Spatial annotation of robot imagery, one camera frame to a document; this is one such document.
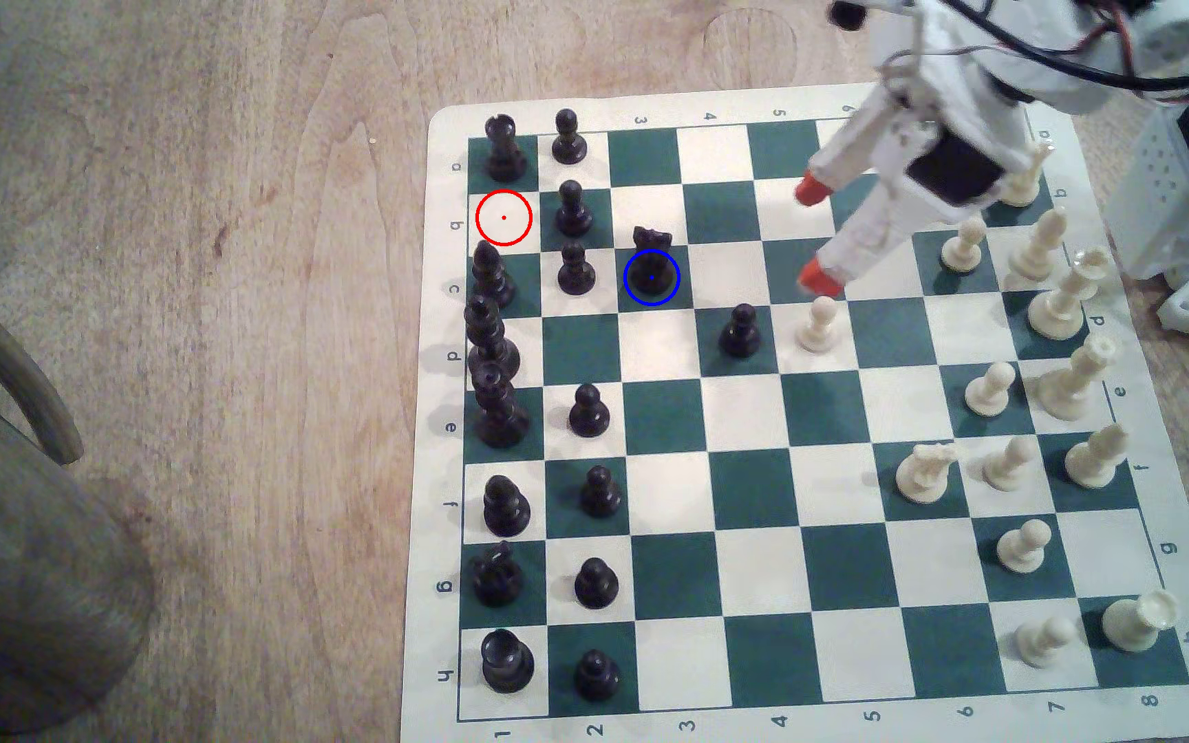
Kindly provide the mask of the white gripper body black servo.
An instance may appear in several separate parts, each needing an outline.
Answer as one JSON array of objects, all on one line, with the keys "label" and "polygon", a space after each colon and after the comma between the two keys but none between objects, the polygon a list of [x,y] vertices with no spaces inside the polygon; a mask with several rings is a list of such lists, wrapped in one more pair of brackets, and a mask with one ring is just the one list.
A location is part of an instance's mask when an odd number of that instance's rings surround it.
[{"label": "white gripper body black servo", "polygon": [[998,73],[1020,57],[942,1],[880,1],[879,73],[891,118],[879,176],[929,213],[975,213],[1032,164],[1025,112]]}]

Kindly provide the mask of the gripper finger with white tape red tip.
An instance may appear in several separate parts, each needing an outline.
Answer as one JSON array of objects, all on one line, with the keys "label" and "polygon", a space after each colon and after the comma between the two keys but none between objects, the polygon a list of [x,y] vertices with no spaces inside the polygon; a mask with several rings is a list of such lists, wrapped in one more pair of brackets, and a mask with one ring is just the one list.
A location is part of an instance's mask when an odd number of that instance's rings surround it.
[{"label": "gripper finger with white tape red tip", "polygon": [[801,267],[804,291],[835,296],[927,225],[927,204],[900,189],[874,185],[826,245]]},{"label": "gripper finger with white tape red tip", "polygon": [[873,155],[881,143],[889,153],[881,162],[889,164],[889,172],[900,172],[893,162],[914,159],[942,138],[939,122],[927,122],[921,115],[923,111],[910,106],[907,93],[875,87],[833,138],[810,156],[794,188],[798,204],[819,204],[875,166]]}]

